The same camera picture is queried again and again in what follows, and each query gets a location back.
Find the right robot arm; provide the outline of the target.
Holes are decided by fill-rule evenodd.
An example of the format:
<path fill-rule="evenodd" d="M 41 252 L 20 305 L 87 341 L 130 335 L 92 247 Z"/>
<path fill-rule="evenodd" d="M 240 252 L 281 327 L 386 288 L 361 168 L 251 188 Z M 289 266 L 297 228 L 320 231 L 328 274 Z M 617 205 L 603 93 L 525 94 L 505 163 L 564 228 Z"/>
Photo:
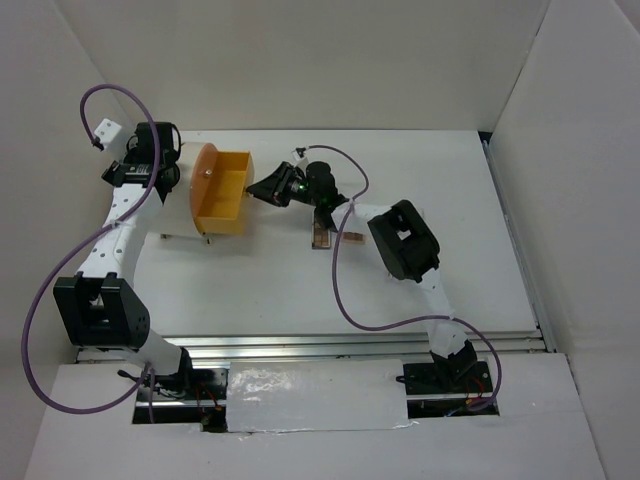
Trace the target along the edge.
<path fill-rule="evenodd" d="M 349 233 L 371 237 L 389 276 L 417 285 L 431 310 L 425 321 L 437 384 L 453 392 L 468 382 L 477 354 L 464 325 L 454 319 L 444 292 L 440 245 L 410 201 L 400 200 L 391 206 L 358 203 L 339 192 L 330 166 L 322 161 L 311 162 L 305 169 L 283 162 L 269 176 L 249 185 L 246 192 L 280 208 L 293 201 L 310 205 L 314 220 L 335 234 L 331 280 L 341 313 L 346 309 L 338 286 L 340 244 Z"/>

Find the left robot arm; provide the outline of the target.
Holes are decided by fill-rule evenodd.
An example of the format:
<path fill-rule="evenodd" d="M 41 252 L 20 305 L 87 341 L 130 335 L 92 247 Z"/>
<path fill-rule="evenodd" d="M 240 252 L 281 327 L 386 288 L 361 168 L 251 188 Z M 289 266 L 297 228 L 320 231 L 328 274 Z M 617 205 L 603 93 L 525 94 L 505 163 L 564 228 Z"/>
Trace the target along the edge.
<path fill-rule="evenodd" d="M 185 349 L 151 328 L 151 315 L 133 287 L 136 265 L 167 195 L 178 183 L 181 136 L 170 122 L 141 122 L 125 142 L 125 155 L 102 178 L 113 187 L 104 222 L 109 232 L 93 245 L 73 276 L 59 277 L 53 296 L 72 345 L 115 353 L 150 365 L 154 386 L 171 397 L 189 396 L 196 374 Z"/>

